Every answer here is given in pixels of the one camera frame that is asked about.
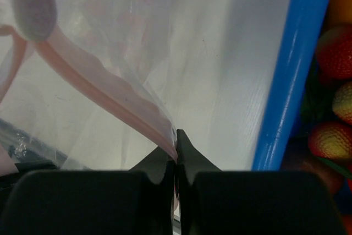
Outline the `blue plastic bin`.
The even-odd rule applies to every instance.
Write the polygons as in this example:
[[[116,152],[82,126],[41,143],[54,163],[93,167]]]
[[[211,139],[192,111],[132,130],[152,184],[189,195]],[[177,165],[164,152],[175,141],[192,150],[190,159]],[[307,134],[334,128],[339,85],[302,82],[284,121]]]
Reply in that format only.
[[[328,0],[290,0],[245,208],[253,234],[345,234],[322,181],[279,167],[296,118]]]

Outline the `orange fruit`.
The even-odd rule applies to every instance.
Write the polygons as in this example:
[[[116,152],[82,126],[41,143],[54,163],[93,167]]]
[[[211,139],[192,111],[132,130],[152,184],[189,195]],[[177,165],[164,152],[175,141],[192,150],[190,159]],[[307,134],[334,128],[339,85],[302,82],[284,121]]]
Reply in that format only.
[[[327,9],[328,27],[342,23],[351,23],[351,0],[330,0]]]

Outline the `clear pink-dotted zip bag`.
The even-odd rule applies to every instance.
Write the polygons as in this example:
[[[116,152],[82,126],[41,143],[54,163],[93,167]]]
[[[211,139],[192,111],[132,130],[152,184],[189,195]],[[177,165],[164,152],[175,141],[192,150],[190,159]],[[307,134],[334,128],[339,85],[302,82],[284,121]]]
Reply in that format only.
[[[130,169],[177,129],[251,168],[289,0],[1,0],[1,151]]]

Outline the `strawberry bunch with leaves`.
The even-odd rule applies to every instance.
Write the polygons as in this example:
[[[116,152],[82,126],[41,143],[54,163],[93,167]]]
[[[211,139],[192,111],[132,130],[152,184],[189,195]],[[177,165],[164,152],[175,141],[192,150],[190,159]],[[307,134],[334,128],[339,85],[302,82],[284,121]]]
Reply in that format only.
[[[307,151],[300,167],[337,193],[351,179],[351,24],[337,25],[318,39],[300,122]]]

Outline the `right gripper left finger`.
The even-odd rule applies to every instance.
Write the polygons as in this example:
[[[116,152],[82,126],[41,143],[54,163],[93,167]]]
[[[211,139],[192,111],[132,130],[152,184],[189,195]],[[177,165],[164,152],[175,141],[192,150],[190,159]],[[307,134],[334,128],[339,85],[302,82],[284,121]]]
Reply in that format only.
[[[132,169],[19,162],[1,177],[1,234],[172,234],[174,161],[154,149]]]

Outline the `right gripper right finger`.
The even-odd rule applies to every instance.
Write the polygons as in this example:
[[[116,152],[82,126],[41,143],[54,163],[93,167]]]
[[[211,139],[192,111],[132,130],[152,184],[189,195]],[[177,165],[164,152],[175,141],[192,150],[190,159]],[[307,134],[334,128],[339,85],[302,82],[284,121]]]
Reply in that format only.
[[[343,234],[321,179],[308,172],[221,171],[177,131],[182,234]]]

